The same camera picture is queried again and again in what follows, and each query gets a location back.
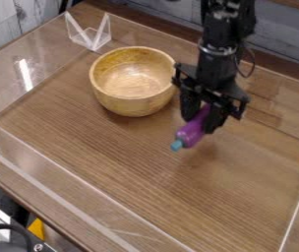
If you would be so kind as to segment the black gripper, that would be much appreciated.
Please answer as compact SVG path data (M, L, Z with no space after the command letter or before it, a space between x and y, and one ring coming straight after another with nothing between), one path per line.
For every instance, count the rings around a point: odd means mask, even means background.
M195 65L177 62L172 84L180 91L180 111L184 121L191 121L200 104L209 106L203 121L203 132L212 134L221 127L227 117L243 117L250 96L236 83L236 76L247 78L239 69L244 45L215 48L199 47Z

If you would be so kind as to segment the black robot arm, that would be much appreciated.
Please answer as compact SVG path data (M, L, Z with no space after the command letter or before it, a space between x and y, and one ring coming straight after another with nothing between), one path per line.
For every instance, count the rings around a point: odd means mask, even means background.
M228 117L240 120L251 98L236 83L236 77L248 78L239 68L242 57L254 52L246 39L256 25L255 0L200 0L201 37L197 41L195 65L177 62L172 83L180 90L181 118L189 122L208 106L200 121L200 132L212 134Z

